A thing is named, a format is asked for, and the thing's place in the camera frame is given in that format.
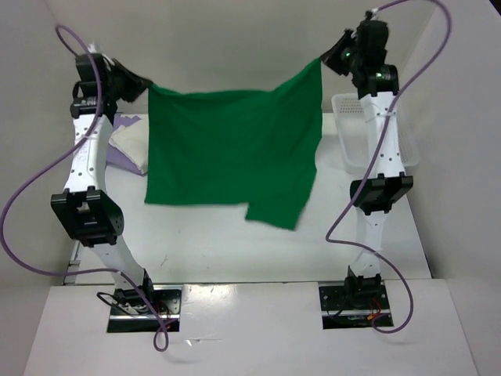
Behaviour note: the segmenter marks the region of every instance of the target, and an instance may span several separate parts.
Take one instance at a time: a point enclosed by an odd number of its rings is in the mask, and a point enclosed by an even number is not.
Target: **white countertop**
[[[296,231],[245,222],[246,205],[171,207],[144,204],[146,177],[109,167],[106,185],[125,217],[124,238],[154,283],[244,283],[343,280],[359,250],[328,244],[324,237],[358,179],[344,170],[332,114],[324,115],[316,154],[317,177]],[[336,238],[355,239],[355,210]],[[391,211],[384,231],[384,254],[409,279],[431,278],[407,197]],[[80,269],[102,267],[88,249]],[[384,279],[396,279],[382,265]],[[78,276],[77,284],[112,284],[105,273]]]
[[[24,376],[477,375],[446,283],[409,284],[414,317],[392,335],[324,331],[316,283],[186,285],[180,332],[163,353],[153,333],[106,334],[109,308],[96,292],[111,286],[52,287]],[[386,287],[400,324],[405,289]]]

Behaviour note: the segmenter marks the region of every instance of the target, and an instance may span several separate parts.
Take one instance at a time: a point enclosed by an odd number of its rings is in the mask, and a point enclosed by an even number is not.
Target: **red wire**
[[[381,304],[377,301],[376,298],[373,298],[373,302],[376,303],[376,306],[379,309],[379,311],[377,311],[377,313],[376,313],[376,316],[379,316],[381,314],[381,311],[383,310],[383,307],[381,307]]]

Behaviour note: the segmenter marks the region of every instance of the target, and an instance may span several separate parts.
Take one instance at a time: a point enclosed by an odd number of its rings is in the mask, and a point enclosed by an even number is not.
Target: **black wire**
[[[112,294],[108,294],[107,292],[98,292],[96,294],[97,298],[103,302],[104,304],[106,304],[107,306],[111,307],[111,308],[115,308],[115,309],[118,309],[120,312],[126,314],[127,316],[134,316],[132,315],[130,312],[127,312],[125,309],[123,309],[122,307],[120,307],[117,303],[115,302],[118,302],[118,299],[115,295],[112,295]],[[110,298],[113,299],[112,302],[108,302],[103,296],[109,296]]]
[[[344,301],[341,303],[341,308],[339,308],[339,311],[337,311],[335,314],[331,315],[329,313],[329,310],[327,310],[327,317],[329,317],[330,319],[333,319],[335,317],[338,317],[339,315],[341,315],[344,311],[344,308],[346,308],[346,303],[348,302],[348,296],[346,295],[346,297],[344,298]]]

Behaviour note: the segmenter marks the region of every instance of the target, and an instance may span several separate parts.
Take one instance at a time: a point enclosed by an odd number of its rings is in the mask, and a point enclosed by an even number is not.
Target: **white wall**
[[[35,171],[72,144],[70,93],[77,75],[38,0],[0,5],[0,206]],[[6,236],[26,262],[62,270],[71,243],[49,206],[67,165],[35,183],[13,206]],[[31,349],[49,286],[0,248],[0,374],[18,376]]]
[[[445,0],[449,46],[409,93],[422,161],[409,197],[436,277],[448,279],[481,376],[501,370],[501,16],[488,0]],[[444,34],[436,11],[408,77]]]
[[[57,19],[136,73],[181,92],[272,89],[357,27],[381,0],[48,0]],[[427,2],[389,9],[388,59],[404,67]],[[348,78],[324,74],[326,109]]]

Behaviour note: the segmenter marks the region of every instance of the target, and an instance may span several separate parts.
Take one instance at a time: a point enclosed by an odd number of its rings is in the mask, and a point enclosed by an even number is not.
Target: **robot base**
[[[378,327],[393,326],[390,303],[383,284],[380,286],[378,297],[374,297],[376,302],[372,298],[345,301],[345,296],[343,282],[319,284],[323,329],[371,327],[371,320],[376,313],[388,314],[377,320]],[[334,316],[341,308],[343,311],[338,316]]]
[[[168,331],[179,331],[181,312],[182,286],[154,285],[153,301],[158,309],[160,317],[164,320],[174,320],[167,326]],[[128,312],[122,312],[116,307],[111,307],[108,320],[107,333],[135,333],[142,331],[155,332],[159,325],[152,313],[139,313],[130,306],[120,305],[120,308]]]

